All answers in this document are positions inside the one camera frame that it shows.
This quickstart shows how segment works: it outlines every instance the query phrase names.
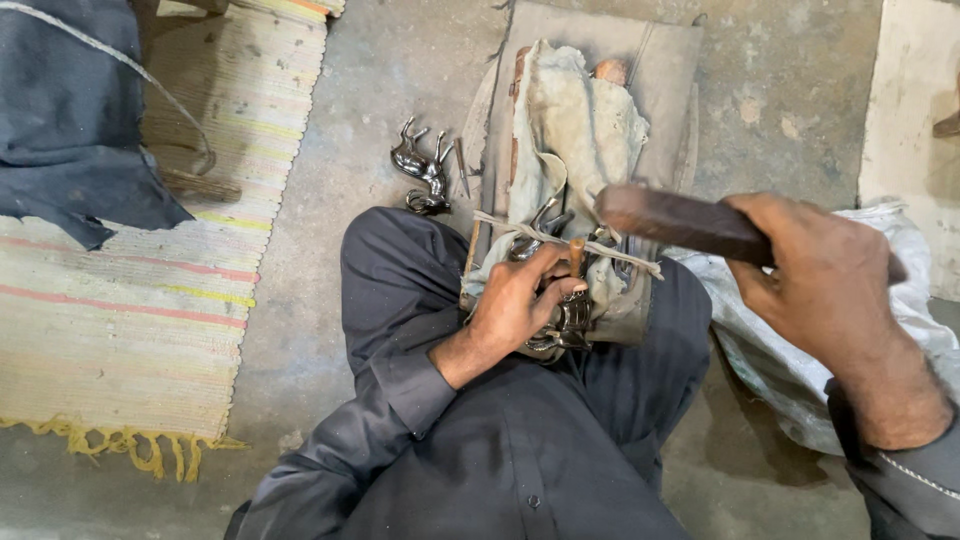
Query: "sleeve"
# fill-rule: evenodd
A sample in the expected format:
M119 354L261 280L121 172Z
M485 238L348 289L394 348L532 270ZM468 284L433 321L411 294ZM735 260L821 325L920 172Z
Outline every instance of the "sleeve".
M334 533L377 475L426 435L455 395L426 352L371 358L356 377L357 397L280 458L234 514L226 538Z
M833 426L847 471L863 494L875 540L960 538L960 425L916 449L883 451L863 443L852 406L828 385Z

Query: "horse figurine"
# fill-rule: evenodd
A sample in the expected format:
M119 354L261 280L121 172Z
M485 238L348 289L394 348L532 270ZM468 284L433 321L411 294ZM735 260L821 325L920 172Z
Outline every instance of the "horse figurine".
M446 132L440 132L437 136L437 150L434 156L430 158L421 154L417 149L417 141L430 128L423 128L414 135L410 135L410 126L413 122L414 117L411 116L403 124L403 128L400 129L400 144L390 151L390 159L401 172L422 180L430 186L429 193L411 189L407 193L407 208L418 214L438 213L450 208L450 203L446 200L444 160L453 148L453 143L448 144L441 154L440 146Z

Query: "hand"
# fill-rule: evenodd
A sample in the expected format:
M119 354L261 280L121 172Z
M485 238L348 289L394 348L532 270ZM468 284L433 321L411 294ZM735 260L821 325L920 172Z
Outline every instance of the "hand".
M769 193L724 201L770 236L777 269L728 260L743 303L820 360L857 413L861 435L887 450L939 437L952 408L887 296L890 244L866 225Z
M470 324L430 351L430 360L453 388L461 388L492 368L549 320L564 296L587 289L587 282L563 277L570 257L564 244L548 242L526 262L500 262L491 268ZM540 296L541 280L550 282Z

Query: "wrist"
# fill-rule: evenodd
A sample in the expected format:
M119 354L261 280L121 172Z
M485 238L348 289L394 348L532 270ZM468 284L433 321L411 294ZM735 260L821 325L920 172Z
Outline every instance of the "wrist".
M838 375L856 413L863 440L882 450L919 448L949 428L953 407L905 331L873 355L859 372Z
M503 356L485 347L467 326L427 354L430 361L454 390L492 368Z

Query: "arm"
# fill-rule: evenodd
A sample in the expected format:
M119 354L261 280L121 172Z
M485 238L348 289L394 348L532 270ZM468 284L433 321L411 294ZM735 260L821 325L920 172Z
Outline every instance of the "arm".
M563 256L563 247L548 244L525 263L494 266L470 325L452 335L455 329L436 329L449 337L432 349L402 351L396 343L403 339L390 340L357 374L357 397L280 458L234 514L227 538L322 538L340 529L379 472L426 435L457 389L530 338L565 294L587 286L561 278L536 295L541 276L564 274Z
M829 408L874 538L960 536L960 428L889 307L883 234L770 194L727 203L773 244L767 275L728 260L744 304L834 375Z

